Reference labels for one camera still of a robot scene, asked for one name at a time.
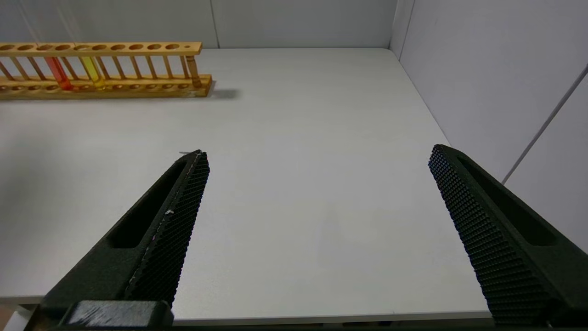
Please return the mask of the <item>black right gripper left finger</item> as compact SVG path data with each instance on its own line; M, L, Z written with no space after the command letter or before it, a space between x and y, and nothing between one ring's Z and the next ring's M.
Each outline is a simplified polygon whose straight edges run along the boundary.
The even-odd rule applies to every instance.
M40 304L61 318L82 300L172 305L210 173L207 153L176 160Z

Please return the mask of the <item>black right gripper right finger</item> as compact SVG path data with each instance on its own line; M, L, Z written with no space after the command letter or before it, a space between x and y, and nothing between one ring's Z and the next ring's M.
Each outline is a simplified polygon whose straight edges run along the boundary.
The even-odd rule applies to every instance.
M428 166L494 323L587 325L587 254L461 151Z

